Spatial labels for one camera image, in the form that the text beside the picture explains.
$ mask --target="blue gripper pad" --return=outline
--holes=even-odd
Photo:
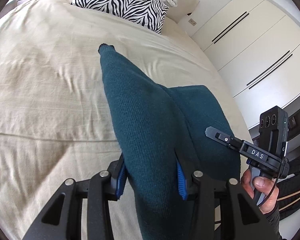
[[[115,191],[115,195],[117,199],[120,199],[120,196],[123,194],[124,186],[126,185],[126,180],[127,180],[127,170],[126,170],[126,165],[124,165],[123,163],[117,179],[117,189]]]
[[[182,168],[180,163],[177,160],[177,173],[178,173],[178,191],[179,195],[182,197],[183,200],[188,198],[188,192],[186,189],[186,178],[183,174]]]

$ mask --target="metal screw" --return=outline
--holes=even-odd
[[[238,184],[238,181],[237,181],[235,178],[231,178],[231,179],[229,179],[229,183],[230,183],[231,185],[237,185],[237,184]]]
[[[194,175],[196,178],[199,178],[199,177],[202,177],[202,176],[203,176],[203,173],[202,173],[202,171],[195,171],[195,172],[193,173],[193,175]]]
[[[70,186],[70,185],[72,185],[73,184],[73,179],[67,179],[66,181],[65,181],[65,184],[67,185],[67,186]]]
[[[109,171],[100,171],[100,176],[101,177],[106,177],[109,175]]]

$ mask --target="white bedding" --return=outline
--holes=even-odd
[[[102,43],[159,84],[206,85],[235,135],[251,141],[218,72],[175,22],[167,18],[158,35],[71,1],[31,0],[0,20],[0,227],[10,240],[24,236],[65,179],[88,179],[120,155]],[[141,239],[129,184],[110,212],[115,239]]]

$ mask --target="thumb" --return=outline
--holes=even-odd
[[[269,195],[274,185],[274,181],[265,177],[256,177],[253,181],[253,185],[258,191],[264,193],[267,196]],[[260,210],[263,214],[269,213],[274,209],[278,194],[279,189],[275,187],[271,196],[269,196],[268,200],[260,207]]]

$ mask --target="teal knit sweater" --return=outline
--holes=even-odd
[[[205,86],[166,88],[102,44],[100,63],[114,132],[132,184],[144,240],[188,239],[192,202],[178,194],[175,149],[219,180],[240,176],[240,156],[205,136],[233,134]]]

